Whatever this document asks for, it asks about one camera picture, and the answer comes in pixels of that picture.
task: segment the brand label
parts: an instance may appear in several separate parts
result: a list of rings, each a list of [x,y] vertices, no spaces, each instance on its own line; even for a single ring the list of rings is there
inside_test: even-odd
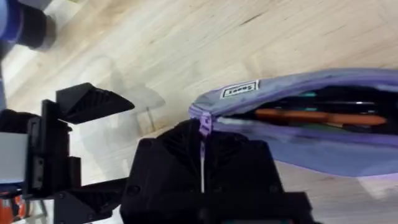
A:
[[[221,92],[221,99],[259,89],[259,80],[226,87]]]

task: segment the black plastic part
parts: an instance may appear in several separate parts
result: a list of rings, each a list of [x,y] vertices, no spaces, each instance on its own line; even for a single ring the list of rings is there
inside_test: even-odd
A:
[[[80,173],[76,158],[69,157],[69,134],[67,123],[59,121],[58,105],[49,100],[42,102],[42,117],[29,120],[29,146],[24,184],[24,197],[43,199],[55,192],[70,189],[71,175]]]
[[[240,134],[212,132],[205,139],[201,193],[198,128],[197,120],[185,121],[140,141],[120,209],[124,223],[315,223],[306,194],[284,192],[267,144]]]
[[[92,121],[134,108],[127,99],[112,91],[96,88],[90,83],[57,91],[57,103],[60,105],[60,119],[72,124]]]
[[[40,47],[46,36],[47,16],[39,9],[25,4],[20,4],[20,6],[23,25],[17,43],[33,49]]]
[[[126,179],[118,179],[60,192],[55,197],[54,223],[88,223],[111,217],[125,186]]]

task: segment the zipper pull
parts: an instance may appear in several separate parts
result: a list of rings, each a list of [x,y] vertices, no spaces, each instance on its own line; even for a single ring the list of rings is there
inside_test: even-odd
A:
[[[211,133],[212,125],[211,114],[207,111],[203,112],[200,116],[199,132],[206,137]]]

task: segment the zipper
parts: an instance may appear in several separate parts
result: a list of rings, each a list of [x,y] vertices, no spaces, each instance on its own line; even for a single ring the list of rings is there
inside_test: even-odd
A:
[[[334,79],[325,79],[322,80],[317,80],[315,82],[308,82],[305,81],[304,83],[298,83],[295,86],[292,87],[286,87],[286,89],[277,91],[273,94],[270,95],[265,95],[263,97],[257,97],[253,98],[252,100],[248,100],[244,103],[236,104],[227,108],[222,108],[220,110],[215,110],[212,114],[209,111],[206,111],[204,109],[199,108],[196,105],[191,105],[189,108],[190,114],[194,118],[200,118],[201,121],[201,126],[200,126],[200,132],[204,135],[207,136],[212,132],[213,125],[216,126],[216,129],[233,129],[232,127],[229,128],[230,126],[233,126],[233,124],[220,124],[215,120],[215,118],[219,115],[225,114],[225,113],[230,113],[238,108],[249,106],[251,104],[255,103],[265,103],[267,101],[274,101],[281,99],[286,96],[290,96],[294,93],[300,93],[300,92],[305,92],[305,91],[310,91],[314,90],[320,87],[320,85],[364,85],[364,86],[374,86],[375,83],[378,85],[398,85],[398,80],[395,81],[394,79],[397,79],[396,75],[392,77],[392,75],[384,75],[384,78],[380,77],[374,77],[374,75],[369,76],[361,76],[361,77],[355,77],[351,79],[347,79],[344,77],[338,77]],[[274,126],[271,124],[256,124],[256,127],[253,126],[253,128],[261,129],[261,131],[270,131],[275,133],[283,133],[286,135],[299,135],[302,137],[307,137],[307,138],[321,138],[321,139],[330,139],[334,141],[348,141],[348,142],[358,142],[358,143],[371,143],[371,144],[383,144],[383,145],[391,145],[391,146],[398,146],[398,138],[397,136],[393,135],[385,135],[385,134],[363,134],[363,133],[344,133],[344,134],[336,134],[336,133],[330,133],[330,132],[321,132],[321,131],[315,131],[311,129],[306,129],[304,130],[303,128],[295,128],[295,127],[280,127],[280,126]]]

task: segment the wooden floor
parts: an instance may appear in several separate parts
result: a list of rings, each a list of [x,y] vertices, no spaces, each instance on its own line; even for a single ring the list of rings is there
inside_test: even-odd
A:
[[[208,90],[331,67],[397,68],[397,9],[395,0],[54,0],[55,45],[16,47],[3,61],[7,105],[39,113],[55,90],[83,82],[131,100],[133,111],[73,127],[71,145],[85,184],[125,177],[138,140],[187,119]],[[397,223],[396,178],[278,168],[287,190],[307,191],[318,221]]]

